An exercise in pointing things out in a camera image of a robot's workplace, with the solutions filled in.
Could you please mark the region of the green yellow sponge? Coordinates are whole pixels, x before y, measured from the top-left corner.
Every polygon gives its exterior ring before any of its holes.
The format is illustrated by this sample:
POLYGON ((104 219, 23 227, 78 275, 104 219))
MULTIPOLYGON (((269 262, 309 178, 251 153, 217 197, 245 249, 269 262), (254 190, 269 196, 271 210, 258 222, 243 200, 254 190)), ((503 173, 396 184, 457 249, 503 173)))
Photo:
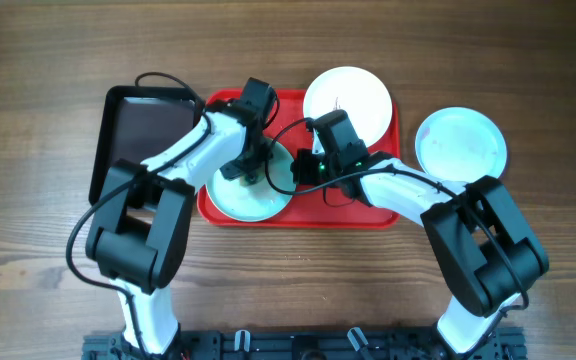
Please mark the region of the green yellow sponge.
POLYGON ((252 186, 257 184, 262 179, 262 176, 258 171, 250 172, 245 175, 244 183, 246 186, 252 186))

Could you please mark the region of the light blue plate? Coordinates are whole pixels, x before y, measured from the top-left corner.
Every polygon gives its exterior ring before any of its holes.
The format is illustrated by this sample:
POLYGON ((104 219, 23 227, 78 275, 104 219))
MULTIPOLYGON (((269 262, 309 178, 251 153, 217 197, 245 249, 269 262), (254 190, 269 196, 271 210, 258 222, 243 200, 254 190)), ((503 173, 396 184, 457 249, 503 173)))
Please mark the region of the light blue plate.
MULTIPOLYGON (((294 159, 291 153, 279 142, 271 152, 269 174, 271 182, 281 190, 294 192, 290 166, 294 159)), ((241 179, 225 180, 218 170, 206 183, 210 200, 228 218, 242 222, 259 222, 279 214, 290 202, 292 196, 277 192, 270 186, 265 164, 260 170, 262 179, 255 185, 246 186, 241 179)))
POLYGON ((466 107, 447 107, 430 114, 415 136, 422 169, 443 180, 474 182, 499 178, 508 161, 502 132, 486 115, 466 107))

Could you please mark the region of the black tray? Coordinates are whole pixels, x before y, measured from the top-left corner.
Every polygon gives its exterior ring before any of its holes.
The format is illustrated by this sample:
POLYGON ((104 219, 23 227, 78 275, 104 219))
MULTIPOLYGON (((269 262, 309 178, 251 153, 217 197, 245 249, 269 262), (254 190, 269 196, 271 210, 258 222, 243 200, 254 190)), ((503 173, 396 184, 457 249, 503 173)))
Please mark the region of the black tray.
POLYGON ((88 200, 96 203, 117 160, 153 157, 195 125, 195 99, 180 87, 114 86, 105 97, 88 200))

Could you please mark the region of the white plate back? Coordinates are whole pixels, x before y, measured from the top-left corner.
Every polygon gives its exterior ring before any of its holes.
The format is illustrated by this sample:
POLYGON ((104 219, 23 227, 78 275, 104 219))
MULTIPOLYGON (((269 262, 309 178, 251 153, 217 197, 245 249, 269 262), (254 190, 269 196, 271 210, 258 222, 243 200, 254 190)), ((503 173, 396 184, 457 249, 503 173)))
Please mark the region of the white plate back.
POLYGON ((394 103, 384 83, 371 72, 341 66, 320 74, 308 86, 303 116, 317 119, 333 110, 344 110, 357 135, 370 147, 387 132, 394 103))

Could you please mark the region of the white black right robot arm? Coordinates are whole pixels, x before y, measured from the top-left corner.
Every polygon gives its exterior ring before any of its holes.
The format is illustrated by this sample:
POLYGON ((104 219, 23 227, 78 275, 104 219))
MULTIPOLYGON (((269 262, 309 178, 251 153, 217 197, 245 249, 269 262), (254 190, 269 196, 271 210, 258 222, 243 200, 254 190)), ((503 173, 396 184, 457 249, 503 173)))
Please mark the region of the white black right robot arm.
POLYGON ((310 190, 338 188, 424 229, 452 294, 436 331, 454 356, 473 354, 504 315, 526 309, 528 290, 549 269, 544 247, 495 177, 441 180, 382 151, 346 160, 301 149, 290 170, 310 190))

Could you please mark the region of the red tray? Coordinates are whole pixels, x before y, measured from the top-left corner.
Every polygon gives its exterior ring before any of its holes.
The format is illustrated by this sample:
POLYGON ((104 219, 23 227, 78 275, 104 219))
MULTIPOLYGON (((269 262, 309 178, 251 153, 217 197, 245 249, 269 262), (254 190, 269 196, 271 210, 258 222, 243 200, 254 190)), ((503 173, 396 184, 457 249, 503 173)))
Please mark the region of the red tray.
MULTIPOLYGON (((215 92, 209 103, 216 100, 229 100, 239 98, 242 89, 222 89, 215 92)), ((264 134, 271 139, 285 126, 302 118, 302 105, 306 90, 279 89, 280 99, 278 116, 264 134)), ((384 151, 396 157, 400 155, 399 144, 399 117, 396 103, 393 102, 393 114, 386 133, 374 145, 369 147, 371 152, 384 151)), ((291 155, 296 156, 299 148, 312 145, 312 135, 304 125, 289 131, 279 140, 291 155)), ((296 196, 278 215, 261 222, 242 222, 223 214, 209 198, 206 188, 199 191, 197 207, 201 216, 212 225, 226 227, 290 227, 290 228, 348 228, 348 229, 385 229, 392 226, 400 218, 396 212, 368 207, 361 202, 345 198, 339 189, 326 191, 326 200, 330 205, 343 205, 332 207, 323 200, 322 191, 296 196)))

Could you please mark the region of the light blue plate front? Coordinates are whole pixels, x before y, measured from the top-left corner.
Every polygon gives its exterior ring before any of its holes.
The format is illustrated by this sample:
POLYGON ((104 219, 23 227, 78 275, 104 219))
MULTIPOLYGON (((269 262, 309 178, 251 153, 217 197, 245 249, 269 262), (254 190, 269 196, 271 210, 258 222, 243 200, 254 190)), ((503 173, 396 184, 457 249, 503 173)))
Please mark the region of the light blue plate front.
MULTIPOLYGON (((271 152, 269 174, 271 182, 281 190, 294 192, 290 166, 294 159, 291 153, 279 142, 271 152)), ((255 185, 246 186, 241 179, 225 180, 218 170, 206 183, 210 200, 228 218, 242 222, 259 222, 279 214, 290 202, 292 196, 277 192, 270 186, 265 164, 260 170, 262 179, 255 185)))

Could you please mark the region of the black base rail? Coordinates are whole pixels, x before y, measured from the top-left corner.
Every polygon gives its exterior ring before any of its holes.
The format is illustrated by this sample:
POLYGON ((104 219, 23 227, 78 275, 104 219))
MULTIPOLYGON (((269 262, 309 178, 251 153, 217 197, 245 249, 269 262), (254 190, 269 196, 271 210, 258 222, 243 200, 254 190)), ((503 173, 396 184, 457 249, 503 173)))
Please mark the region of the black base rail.
MULTIPOLYGON (((487 342, 467 358, 450 354, 432 327, 394 328, 389 331, 261 332, 239 330, 177 331, 171 348, 147 359, 495 359, 526 360, 522 328, 497 328, 487 342)), ((81 359, 142 359, 139 348, 122 333, 84 337, 81 359)))

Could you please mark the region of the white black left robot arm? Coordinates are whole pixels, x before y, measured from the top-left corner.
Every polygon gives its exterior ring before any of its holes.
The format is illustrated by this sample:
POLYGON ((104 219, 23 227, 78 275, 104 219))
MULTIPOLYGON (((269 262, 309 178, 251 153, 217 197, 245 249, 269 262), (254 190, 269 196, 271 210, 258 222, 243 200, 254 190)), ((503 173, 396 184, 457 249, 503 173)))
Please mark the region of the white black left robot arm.
POLYGON ((121 159, 108 170, 100 198, 82 219, 91 224, 85 254, 122 302, 125 328, 110 340, 112 356, 183 357, 170 283, 186 252, 192 203, 223 168, 239 178, 260 167, 274 106, 215 101, 169 148, 141 163, 121 159))

